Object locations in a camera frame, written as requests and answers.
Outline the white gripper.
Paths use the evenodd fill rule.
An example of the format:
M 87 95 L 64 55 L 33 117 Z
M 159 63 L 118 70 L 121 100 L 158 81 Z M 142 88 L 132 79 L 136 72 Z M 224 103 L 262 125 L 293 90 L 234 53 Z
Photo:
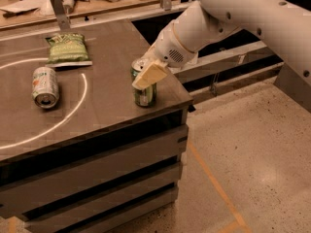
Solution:
M 138 75 L 132 86 L 143 90 L 167 76 L 167 64 L 171 68 L 180 68 L 194 59 L 195 52 L 188 50 L 180 41 L 175 29 L 176 20 L 172 20 L 158 34 L 155 42 L 144 53 L 147 59 L 138 59 L 135 67 Z

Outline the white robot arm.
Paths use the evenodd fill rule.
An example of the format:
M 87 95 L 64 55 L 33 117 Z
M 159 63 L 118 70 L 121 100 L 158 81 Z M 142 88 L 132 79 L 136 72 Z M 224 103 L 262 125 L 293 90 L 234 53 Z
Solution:
M 158 34 L 132 85 L 144 89 L 206 46 L 240 30 L 263 41 L 311 84 L 311 14 L 286 0 L 196 0 Z

